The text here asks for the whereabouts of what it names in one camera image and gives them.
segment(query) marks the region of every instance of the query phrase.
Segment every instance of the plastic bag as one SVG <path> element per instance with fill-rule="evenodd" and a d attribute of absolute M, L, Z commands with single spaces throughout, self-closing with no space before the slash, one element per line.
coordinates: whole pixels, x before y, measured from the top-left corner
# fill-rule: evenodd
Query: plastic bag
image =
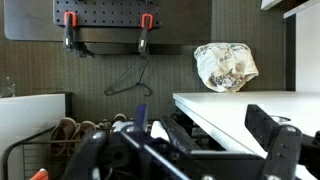
<path fill-rule="evenodd" d="M 236 92 L 258 76 L 251 50 L 245 44 L 210 43 L 194 52 L 203 83 L 217 92 Z"/>

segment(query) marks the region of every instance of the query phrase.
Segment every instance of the clamp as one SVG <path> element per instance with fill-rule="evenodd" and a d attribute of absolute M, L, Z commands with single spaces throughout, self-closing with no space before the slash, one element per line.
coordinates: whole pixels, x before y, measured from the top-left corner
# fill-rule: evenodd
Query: clamp
<path fill-rule="evenodd" d="M 74 42 L 73 31 L 74 28 L 77 27 L 77 14 L 74 12 L 65 12 L 64 24 L 63 47 L 68 52 L 72 52 L 75 49 L 80 58 L 85 58 L 87 55 L 94 57 L 94 53 L 89 51 L 83 42 Z"/>
<path fill-rule="evenodd" d="M 152 29 L 153 16 L 152 14 L 143 14 L 141 19 L 142 34 L 139 40 L 138 51 L 140 56 L 146 58 L 149 55 L 148 43 L 148 32 Z"/>
<path fill-rule="evenodd" d="M 74 12 L 64 13 L 64 36 L 63 36 L 63 46 L 64 48 L 71 52 L 73 50 L 73 29 L 77 27 L 77 15 Z"/>

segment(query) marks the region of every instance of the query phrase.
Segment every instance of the black metal frame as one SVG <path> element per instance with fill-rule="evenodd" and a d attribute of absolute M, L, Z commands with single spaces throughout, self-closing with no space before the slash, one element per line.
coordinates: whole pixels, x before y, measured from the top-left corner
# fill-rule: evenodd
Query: black metal frame
<path fill-rule="evenodd" d="M 296 91 L 296 15 L 286 19 L 286 91 Z"/>
<path fill-rule="evenodd" d="M 173 127 L 168 121 L 161 122 Z M 295 179 L 302 133 L 293 126 L 282 126 L 274 134 L 263 159 L 239 153 L 183 152 L 174 143 L 151 138 L 137 125 L 112 136 L 96 131 L 82 141 L 63 179 L 94 179 L 94 170 L 104 178 L 105 172 L 119 167 L 130 169 L 138 179 Z"/>
<path fill-rule="evenodd" d="M 256 105 L 249 105 L 245 125 L 259 143 L 268 150 L 263 159 L 253 154 L 232 152 L 185 151 L 184 145 L 191 139 L 175 120 L 162 117 L 161 123 L 168 132 L 171 144 L 162 139 L 153 139 L 146 133 L 146 106 L 140 106 L 136 123 L 110 135 L 106 131 L 95 131 L 87 135 L 71 159 L 63 179 L 94 179 L 112 177 L 119 168 L 137 179 L 296 179 L 297 163 L 304 156 L 316 159 L 319 155 L 318 139 L 307 138 L 290 125 L 278 126 Z M 30 141 L 53 128 L 38 133 L 10 146 L 4 156 L 3 170 L 8 179 L 8 157 L 14 147 L 21 144 L 61 143 Z M 310 171 L 317 177 L 318 171 Z"/>

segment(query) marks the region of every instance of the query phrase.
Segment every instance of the white wall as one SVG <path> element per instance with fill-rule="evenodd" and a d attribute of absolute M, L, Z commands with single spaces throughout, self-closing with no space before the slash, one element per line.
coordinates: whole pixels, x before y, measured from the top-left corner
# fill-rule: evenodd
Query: white wall
<path fill-rule="evenodd" d="M 320 92 L 320 3 L 296 18 L 296 91 Z"/>
<path fill-rule="evenodd" d="M 64 94 L 0 98 L 0 179 L 6 148 L 56 125 L 65 109 Z M 9 179 L 24 179 L 21 148 L 13 151 L 9 162 Z"/>

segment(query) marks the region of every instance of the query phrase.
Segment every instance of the red clamp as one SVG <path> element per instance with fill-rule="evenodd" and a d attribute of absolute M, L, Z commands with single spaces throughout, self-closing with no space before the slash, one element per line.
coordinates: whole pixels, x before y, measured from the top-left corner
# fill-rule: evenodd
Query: red clamp
<path fill-rule="evenodd" d="M 67 23 L 67 17 L 69 14 L 72 16 L 72 27 L 77 27 L 77 14 L 75 12 L 64 13 L 64 25 Z"/>
<path fill-rule="evenodd" d="M 153 24 L 153 16 L 152 16 L 152 14 L 143 14 L 142 15 L 142 19 L 141 19 L 141 27 L 142 28 L 144 28 L 144 23 L 145 23 L 145 20 L 146 20 L 146 18 L 147 17 L 149 17 L 150 18 L 150 20 L 149 20 L 149 26 L 148 26 L 148 29 L 152 29 L 152 24 Z"/>

